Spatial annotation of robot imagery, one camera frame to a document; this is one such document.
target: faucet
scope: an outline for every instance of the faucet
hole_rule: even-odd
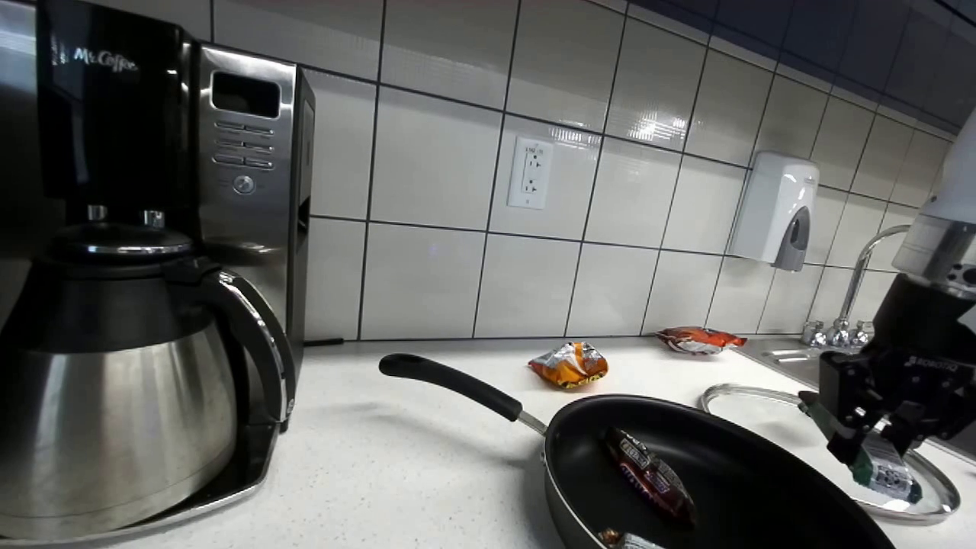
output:
[[[876,247],[885,238],[904,234],[910,227],[911,224],[891,224],[891,227],[877,231],[876,238],[869,238],[863,243],[863,250],[858,252],[858,263],[853,263],[853,274],[851,274],[841,310],[837,313],[833,322],[814,322],[810,327],[810,335],[809,335],[810,347],[853,347],[853,345],[865,345],[869,340],[865,322],[858,322],[853,329],[847,327],[851,307],[853,307],[853,298],[858,298],[858,290],[859,290],[859,281],[863,281],[863,271],[865,271],[865,263],[873,258]]]

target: carafe handle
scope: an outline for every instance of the carafe handle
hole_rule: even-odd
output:
[[[288,429],[297,401],[297,357],[268,301],[238,274],[210,258],[184,258],[168,269],[168,281],[189,290],[193,301],[225,313],[232,335],[252,357],[268,412]]]

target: electrical outlet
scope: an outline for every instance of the electrical outlet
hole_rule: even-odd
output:
[[[528,141],[528,138],[515,141],[513,185],[510,185],[513,208],[535,208],[535,211],[547,208],[548,165],[551,165],[551,143]]]

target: nonstick pan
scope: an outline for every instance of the nonstick pan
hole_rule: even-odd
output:
[[[442,363],[390,352],[385,375],[463,392],[547,435],[544,472],[551,522],[574,549],[601,547],[597,529],[637,534],[666,549],[887,549],[882,527],[821,472],[784,447],[690,406],[650,397],[582,397],[551,423],[518,399]],[[694,500],[692,524],[650,506],[608,458],[610,428],[640,435],[682,480]]]

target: mr. coffee logo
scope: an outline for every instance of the mr. coffee logo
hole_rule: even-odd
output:
[[[141,69],[130,58],[106,51],[106,47],[92,51],[92,47],[77,46],[70,60],[79,60],[79,65],[87,65],[87,66],[106,66],[113,72],[137,72]]]

